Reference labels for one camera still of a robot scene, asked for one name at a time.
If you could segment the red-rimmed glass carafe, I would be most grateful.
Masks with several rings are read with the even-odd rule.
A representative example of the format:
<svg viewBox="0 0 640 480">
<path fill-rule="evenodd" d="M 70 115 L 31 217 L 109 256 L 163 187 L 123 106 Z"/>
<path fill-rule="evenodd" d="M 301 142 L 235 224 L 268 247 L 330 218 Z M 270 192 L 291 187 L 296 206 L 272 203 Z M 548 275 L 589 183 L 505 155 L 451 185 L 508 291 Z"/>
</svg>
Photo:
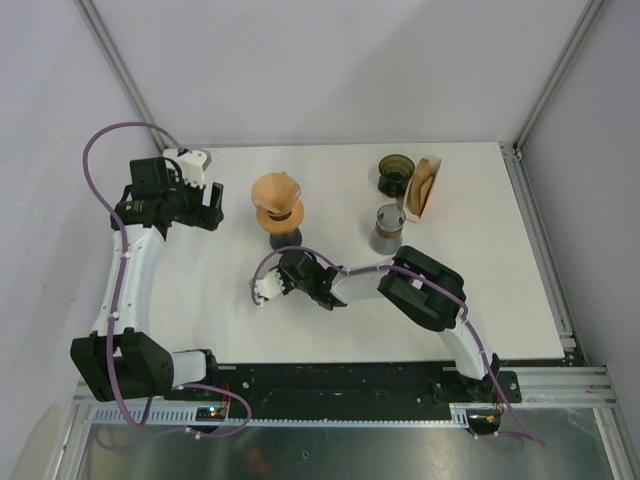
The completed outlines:
<svg viewBox="0 0 640 480">
<path fill-rule="evenodd" d="M 269 235 L 269 243 L 273 250 L 284 247 L 300 246 L 302 244 L 302 234 L 299 228 L 290 232 Z"/>
</svg>

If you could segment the wooden dripper ring holder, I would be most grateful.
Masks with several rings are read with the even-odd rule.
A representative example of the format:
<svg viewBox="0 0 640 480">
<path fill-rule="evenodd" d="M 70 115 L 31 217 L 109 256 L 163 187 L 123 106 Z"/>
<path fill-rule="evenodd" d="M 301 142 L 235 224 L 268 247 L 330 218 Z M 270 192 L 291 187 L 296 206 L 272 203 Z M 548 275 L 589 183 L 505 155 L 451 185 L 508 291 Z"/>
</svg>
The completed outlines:
<svg viewBox="0 0 640 480">
<path fill-rule="evenodd" d="M 286 213 L 270 213 L 265 209 L 256 209 L 256 219 L 260 227 L 272 234 L 281 235 L 298 228 L 304 219 L 304 204 L 299 201 Z"/>
</svg>

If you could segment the grey glass carafe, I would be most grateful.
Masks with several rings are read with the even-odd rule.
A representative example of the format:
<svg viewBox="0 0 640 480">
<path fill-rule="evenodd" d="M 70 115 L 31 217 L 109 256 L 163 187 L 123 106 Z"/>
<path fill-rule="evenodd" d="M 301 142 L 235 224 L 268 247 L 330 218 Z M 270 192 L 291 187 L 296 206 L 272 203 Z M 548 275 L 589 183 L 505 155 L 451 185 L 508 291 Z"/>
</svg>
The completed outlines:
<svg viewBox="0 0 640 480">
<path fill-rule="evenodd" d="M 381 206 L 376 212 L 375 226 L 370 235 L 371 249 L 380 255 L 393 255 L 402 246 L 406 215 L 396 203 Z"/>
</svg>

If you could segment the dark green glass dripper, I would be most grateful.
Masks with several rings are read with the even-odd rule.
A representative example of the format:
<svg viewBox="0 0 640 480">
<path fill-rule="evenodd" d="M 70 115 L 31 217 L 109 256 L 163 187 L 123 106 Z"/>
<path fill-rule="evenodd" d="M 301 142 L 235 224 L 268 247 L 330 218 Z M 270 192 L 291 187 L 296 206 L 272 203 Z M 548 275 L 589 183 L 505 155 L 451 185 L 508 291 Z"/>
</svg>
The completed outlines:
<svg viewBox="0 0 640 480">
<path fill-rule="evenodd" d="M 383 157 L 378 164 L 378 190 L 389 198 L 403 196 L 414 171 L 414 162 L 405 155 L 390 154 Z"/>
</svg>

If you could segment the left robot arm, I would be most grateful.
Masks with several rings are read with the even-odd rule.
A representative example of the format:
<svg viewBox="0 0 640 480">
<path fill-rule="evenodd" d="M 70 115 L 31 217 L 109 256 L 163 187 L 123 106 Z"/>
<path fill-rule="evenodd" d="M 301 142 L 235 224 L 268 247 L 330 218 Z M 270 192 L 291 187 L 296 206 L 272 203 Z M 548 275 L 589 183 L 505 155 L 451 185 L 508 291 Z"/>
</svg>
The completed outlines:
<svg viewBox="0 0 640 480">
<path fill-rule="evenodd" d="M 152 284 L 169 228 L 179 223 L 214 231 L 224 218 L 222 184 L 205 183 L 210 162 L 201 150 L 168 149 L 161 157 L 129 164 L 131 181 L 111 219 L 113 259 L 99 316 L 70 350 L 101 402 L 116 398 L 113 382 L 124 399 L 166 397 L 182 384 L 202 400 L 220 390 L 210 350 L 170 352 L 149 329 Z"/>
</svg>

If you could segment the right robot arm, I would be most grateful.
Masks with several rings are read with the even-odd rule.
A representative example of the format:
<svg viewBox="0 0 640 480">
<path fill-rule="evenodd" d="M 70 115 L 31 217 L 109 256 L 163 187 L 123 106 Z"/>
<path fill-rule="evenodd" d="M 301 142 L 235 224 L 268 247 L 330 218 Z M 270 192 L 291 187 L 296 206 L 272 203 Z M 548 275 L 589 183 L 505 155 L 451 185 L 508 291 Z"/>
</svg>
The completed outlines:
<svg viewBox="0 0 640 480">
<path fill-rule="evenodd" d="M 284 295 L 299 290 L 329 311 L 384 298 L 413 323 L 439 335 L 469 399 L 484 401 L 496 391 L 499 361 L 468 319 L 458 273 L 410 246 L 400 247 L 388 263 L 351 270 L 323 267 L 318 257 L 302 247 L 284 250 L 276 267 Z"/>
</svg>

